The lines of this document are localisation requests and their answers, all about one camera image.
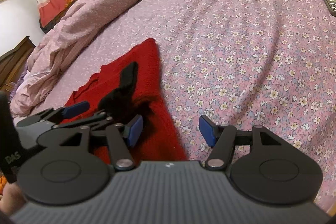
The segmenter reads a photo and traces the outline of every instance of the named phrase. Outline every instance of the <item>red sweater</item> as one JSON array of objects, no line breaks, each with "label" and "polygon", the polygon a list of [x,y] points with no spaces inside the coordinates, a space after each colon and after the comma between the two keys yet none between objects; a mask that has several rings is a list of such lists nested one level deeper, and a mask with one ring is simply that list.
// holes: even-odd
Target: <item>red sweater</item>
[{"label": "red sweater", "polygon": [[[130,149],[134,160],[186,160],[173,121],[161,97],[159,51],[152,38],[135,46],[110,64],[102,66],[100,72],[93,74],[87,84],[74,91],[66,106],[88,101],[90,109],[66,122],[92,116],[100,99],[119,86],[122,69],[133,61],[138,63],[138,75],[132,103],[137,114],[144,117],[146,125],[137,145]],[[106,147],[95,149],[94,154],[110,163]]]}]

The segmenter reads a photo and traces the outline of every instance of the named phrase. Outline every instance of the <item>pink comforter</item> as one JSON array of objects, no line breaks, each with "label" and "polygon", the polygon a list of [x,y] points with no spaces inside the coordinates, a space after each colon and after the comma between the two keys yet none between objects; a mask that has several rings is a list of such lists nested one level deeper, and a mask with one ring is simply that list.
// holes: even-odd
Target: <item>pink comforter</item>
[{"label": "pink comforter", "polygon": [[319,163],[316,202],[328,210],[336,197],[335,26],[322,0],[142,0],[100,32],[33,112],[63,106],[101,65],[153,37],[189,159],[211,150],[201,114],[241,130],[263,124]]},{"label": "pink comforter", "polygon": [[29,74],[10,105],[13,116],[28,115],[52,90],[62,73],[107,23],[138,0],[79,0],[43,37],[28,58]]}]

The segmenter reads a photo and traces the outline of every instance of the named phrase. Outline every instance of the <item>black mount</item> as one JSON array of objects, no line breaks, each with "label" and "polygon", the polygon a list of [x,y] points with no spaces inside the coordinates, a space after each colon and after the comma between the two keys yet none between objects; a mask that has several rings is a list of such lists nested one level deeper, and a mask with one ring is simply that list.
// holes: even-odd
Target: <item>black mount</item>
[{"label": "black mount", "polygon": [[[323,180],[320,166],[270,130],[261,125],[252,131],[217,126],[205,115],[199,118],[199,129],[208,145],[215,143],[205,168],[226,171],[242,194],[274,205],[315,199]],[[231,164],[236,145],[250,146],[250,153]]]},{"label": "black mount", "polygon": [[[100,192],[115,172],[131,170],[133,147],[143,129],[141,115],[115,123],[104,110],[85,119],[57,124],[85,112],[81,102],[47,109],[14,127],[6,95],[0,93],[0,169],[9,183],[17,181],[26,198],[46,205],[80,203]],[[90,153],[107,146],[110,165]]]}]

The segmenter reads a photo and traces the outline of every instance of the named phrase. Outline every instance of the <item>pink floral bedsheet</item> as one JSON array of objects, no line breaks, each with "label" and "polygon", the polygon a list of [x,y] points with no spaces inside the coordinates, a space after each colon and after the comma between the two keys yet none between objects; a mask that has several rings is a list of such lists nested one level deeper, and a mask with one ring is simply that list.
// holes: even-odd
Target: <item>pink floral bedsheet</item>
[{"label": "pink floral bedsheet", "polygon": [[[162,92],[191,160],[210,148],[206,114],[243,130],[263,124],[317,161],[316,202],[336,196],[336,19],[322,0],[142,0],[107,25],[42,105],[62,106],[100,66],[153,37]],[[238,147],[236,157],[246,153]]]}]

